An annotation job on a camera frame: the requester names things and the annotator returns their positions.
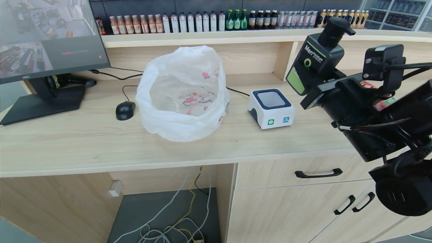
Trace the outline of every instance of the green glass bottle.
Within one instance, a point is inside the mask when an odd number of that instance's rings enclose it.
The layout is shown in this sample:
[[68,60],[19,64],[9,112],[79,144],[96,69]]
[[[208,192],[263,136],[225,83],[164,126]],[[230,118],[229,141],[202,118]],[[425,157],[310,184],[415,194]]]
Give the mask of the green glass bottle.
[[241,21],[240,21],[239,9],[235,10],[234,17],[232,18],[232,20],[234,21],[234,30],[240,30]]
[[240,23],[240,29],[246,30],[248,28],[248,14],[246,13],[248,10],[243,9],[243,12],[241,13],[241,23]]
[[232,9],[228,9],[228,14],[226,15],[225,22],[226,30],[232,30],[232,28],[234,27],[234,21],[232,20]]

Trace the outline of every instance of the monitor stand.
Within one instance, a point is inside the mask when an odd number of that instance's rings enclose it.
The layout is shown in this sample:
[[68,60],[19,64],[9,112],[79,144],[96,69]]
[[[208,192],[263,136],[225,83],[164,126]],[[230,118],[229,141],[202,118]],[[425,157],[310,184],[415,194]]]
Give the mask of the monitor stand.
[[29,79],[37,94],[19,97],[0,121],[9,125],[34,118],[76,110],[84,96],[85,85],[51,90],[45,77]]

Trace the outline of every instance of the monitor base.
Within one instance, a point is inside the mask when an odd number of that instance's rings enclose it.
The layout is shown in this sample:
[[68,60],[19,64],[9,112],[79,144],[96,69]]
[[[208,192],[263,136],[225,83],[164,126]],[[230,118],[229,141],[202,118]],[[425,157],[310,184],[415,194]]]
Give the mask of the monitor base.
[[19,97],[12,108],[0,121],[0,125],[9,125],[34,118],[76,110],[81,105],[86,86],[79,85],[52,90],[55,98],[52,102],[41,99],[39,94]]

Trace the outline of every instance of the counter top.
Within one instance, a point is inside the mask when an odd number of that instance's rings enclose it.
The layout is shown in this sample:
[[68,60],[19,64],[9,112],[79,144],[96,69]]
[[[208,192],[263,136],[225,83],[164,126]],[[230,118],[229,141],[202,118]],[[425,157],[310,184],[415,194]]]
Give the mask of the counter top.
[[[220,128],[189,143],[170,142],[147,133],[138,108],[129,120],[115,118],[116,106],[125,101],[122,86],[138,82],[100,81],[86,90],[76,111],[0,126],[0,176],[99,173],[355,153],[343,134],[331,127],[323,109],[303,110],[303,97],[274,74],[228,75],[227,82],[247,93],[279,88],[297,108],[292,126],[261,130],[247,111],[248,97],[230,91],[229,112]],[[404,81],[396,97],[423,82]],[[135,87],[126,87],[125,92],[134,100]]]

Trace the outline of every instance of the computer monitor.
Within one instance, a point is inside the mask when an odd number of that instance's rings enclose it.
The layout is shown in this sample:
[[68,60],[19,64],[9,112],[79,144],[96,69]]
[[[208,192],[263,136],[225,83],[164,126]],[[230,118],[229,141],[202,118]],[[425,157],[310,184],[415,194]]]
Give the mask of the computer monitor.
[[83,85],[52,90],[48,78],[110,67],[88,0],[0,0],[0,84],[28,80],[0,125],[78,109]]

